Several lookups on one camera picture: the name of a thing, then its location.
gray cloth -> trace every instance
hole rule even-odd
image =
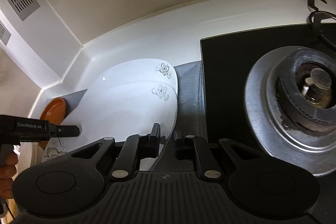
[[[203,67],[202,61],[192,62],[174,67],[178,79],[177,120],[183,136],[194,135],[207,140]],[[193,162],[177,160],[174,156],[174,137],[171,135],[166,147],[157,159],[152,171],[190,171]]]

stacked plate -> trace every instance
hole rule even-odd
[[[106,70],[62,123],[77,125],[80,136],[51,139],[43,161],[104,137],[120,142],[150,133],[155,122],[161,125],[161,151],[175,127],[177,89],[176,72],[164,60],[132,60]],[[154,162],[144,159],[140,169],[148,170]]]

finger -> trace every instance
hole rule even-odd
[[[13,177],[16,174],[15,165],[6,165],[0,167],[0,179],[7,180]]]
[[[6,164],[7,165],[16,165],[19,162],[17,158],[17,154],[15,152],[11,152],[7,155]]]
[[[12,184],[13,184],[12,179],[8,179],[8,180],[0,179],[0,196],[6,199],[13,198]]]

ribbed black surface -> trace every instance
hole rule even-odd
[[[309,216],[295,220],[266,220],[236,206],[217,183],[206,183],[194,172],[138,172],[130,181],[114,183],[104,197],[85,212],[62,219],[28,213],[14,224],[316,224]]]

